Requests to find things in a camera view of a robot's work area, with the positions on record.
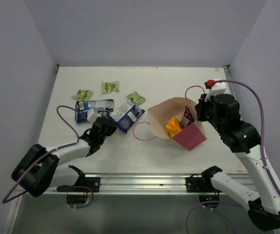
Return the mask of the green candy packet back side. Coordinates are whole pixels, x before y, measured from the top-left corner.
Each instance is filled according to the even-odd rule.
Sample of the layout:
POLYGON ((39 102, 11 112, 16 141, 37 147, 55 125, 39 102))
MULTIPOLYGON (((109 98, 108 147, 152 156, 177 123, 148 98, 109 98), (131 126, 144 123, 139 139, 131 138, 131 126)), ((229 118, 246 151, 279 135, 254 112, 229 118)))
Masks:
POLYGON ((139 95, 136 91, 127 95, 126 98, 136 106, 140 106, 146 102, 146 99, 139 95))

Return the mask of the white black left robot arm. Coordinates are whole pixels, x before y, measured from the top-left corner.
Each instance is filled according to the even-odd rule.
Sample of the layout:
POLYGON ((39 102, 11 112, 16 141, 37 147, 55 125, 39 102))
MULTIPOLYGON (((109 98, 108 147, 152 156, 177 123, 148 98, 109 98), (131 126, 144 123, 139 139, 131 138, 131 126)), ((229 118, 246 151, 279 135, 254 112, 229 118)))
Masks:
POLYGON ((21 186, 33 197, 42 195, 48 188, 54 187, 53 179, 57 176, 58 166, 93 155, 116 129, 117 122, 98 117, 90 129, 77 137, 75 143, 52 149, 33 145, 11 174, 15 187, 21 186))

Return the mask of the orange mango gummy bag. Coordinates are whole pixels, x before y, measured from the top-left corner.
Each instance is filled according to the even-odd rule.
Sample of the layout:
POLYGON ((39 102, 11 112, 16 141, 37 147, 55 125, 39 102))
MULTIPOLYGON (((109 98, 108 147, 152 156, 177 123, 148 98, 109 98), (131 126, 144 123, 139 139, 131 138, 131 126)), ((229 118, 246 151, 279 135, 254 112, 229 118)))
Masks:
POLYGON ((175 137, 184 129, 183 124, 176 117, 171 118, 166 124, 166 131, 170 138, 175 137))

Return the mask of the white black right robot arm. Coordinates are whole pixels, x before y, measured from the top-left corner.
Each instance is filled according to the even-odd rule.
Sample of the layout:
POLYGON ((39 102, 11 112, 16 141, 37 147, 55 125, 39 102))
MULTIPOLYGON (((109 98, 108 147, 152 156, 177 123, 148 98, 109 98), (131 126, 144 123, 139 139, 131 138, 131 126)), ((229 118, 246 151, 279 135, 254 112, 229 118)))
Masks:
POLYGON ((227 194, 248 212, 250 220, 258 229, 279 229, 280 181, 263 151, 257 129, 241 120, 240 104, 230 94, 218 94, 209 100, 202 94, 195 110, 197 119, 209 122, 222 142, 241 161, 256 190, 231 179, 217 166, 201 173, 202 188, 209 192, 216 189, 227 194))

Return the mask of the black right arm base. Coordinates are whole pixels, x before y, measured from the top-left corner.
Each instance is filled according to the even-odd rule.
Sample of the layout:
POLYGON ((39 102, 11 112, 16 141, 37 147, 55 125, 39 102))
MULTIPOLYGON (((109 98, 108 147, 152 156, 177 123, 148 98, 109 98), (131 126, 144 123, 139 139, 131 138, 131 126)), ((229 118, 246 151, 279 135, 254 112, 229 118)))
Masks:
POLYGON ((210 180, 207 177, 192 174, 185 178, 186 191, 188 193, 210 193, 214 192, 210 180))

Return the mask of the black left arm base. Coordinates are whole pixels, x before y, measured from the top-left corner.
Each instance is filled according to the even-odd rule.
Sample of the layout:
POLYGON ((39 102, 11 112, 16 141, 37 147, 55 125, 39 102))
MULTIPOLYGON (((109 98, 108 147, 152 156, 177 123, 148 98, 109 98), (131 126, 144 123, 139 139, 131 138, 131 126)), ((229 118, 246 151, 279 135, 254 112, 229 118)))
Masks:
POLYGON ((77 180, 77 182, 72 185, 63 185, 58 186, 57 192, 65 192, 65 193, 80 193, 80 192, 89 192, 90 190, 93 193, 98 193, 100 188, 100 177, 89 176, 82 177, 77 180))

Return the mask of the cream pink paper cake bag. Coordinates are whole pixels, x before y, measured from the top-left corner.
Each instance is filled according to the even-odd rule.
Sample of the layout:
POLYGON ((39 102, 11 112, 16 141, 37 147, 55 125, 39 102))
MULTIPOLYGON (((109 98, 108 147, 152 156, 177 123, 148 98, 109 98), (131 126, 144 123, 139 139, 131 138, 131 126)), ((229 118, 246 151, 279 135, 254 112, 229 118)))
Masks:
POLYGON ((134 126, 133 136, 139 141, 164 139, 191 151, 207 139, 202 123, 197 120, 195 106, 196 103, 187 97, 170 98, 152 106, 147 109, 148 120, 145 123, 153 137, 139 138, 135 134, 143 121, 134 126))

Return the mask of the small blue snack packet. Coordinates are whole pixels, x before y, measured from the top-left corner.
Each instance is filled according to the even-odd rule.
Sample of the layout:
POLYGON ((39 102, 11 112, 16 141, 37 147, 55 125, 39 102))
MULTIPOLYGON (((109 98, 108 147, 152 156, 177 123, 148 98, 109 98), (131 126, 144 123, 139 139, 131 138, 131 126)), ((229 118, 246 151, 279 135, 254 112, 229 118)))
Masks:
POLYGON ((117 123, 117 127, 125 134, 133 124, 145 113, 130 101, 125 102, 110 114, 110 118, 117 123))

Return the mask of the green Himalaya candy packet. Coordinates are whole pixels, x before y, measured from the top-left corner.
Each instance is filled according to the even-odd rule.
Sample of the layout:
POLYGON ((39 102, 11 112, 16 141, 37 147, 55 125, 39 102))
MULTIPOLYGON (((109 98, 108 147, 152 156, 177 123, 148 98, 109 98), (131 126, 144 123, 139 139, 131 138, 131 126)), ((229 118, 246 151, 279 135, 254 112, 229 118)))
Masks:
POLYGON ((103 82, 101 83, 101 94, 119 93, 119 82, 103 82))

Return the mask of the purple Fox's candy bag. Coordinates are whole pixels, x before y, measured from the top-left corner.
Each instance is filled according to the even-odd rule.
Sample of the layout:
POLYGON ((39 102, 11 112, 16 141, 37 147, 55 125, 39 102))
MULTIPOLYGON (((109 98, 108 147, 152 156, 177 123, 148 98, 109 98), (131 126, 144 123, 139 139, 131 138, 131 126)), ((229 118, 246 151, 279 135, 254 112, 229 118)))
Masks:
POLYGON ((195 119, 190 111, 189 108, 185 107, 185 112, 184 112, 184 115, 182 117, 182 120, 181 120, 181 123, 183 124, 184 127, 187 127, 189 126, 190 124, 192 124, 195 119))

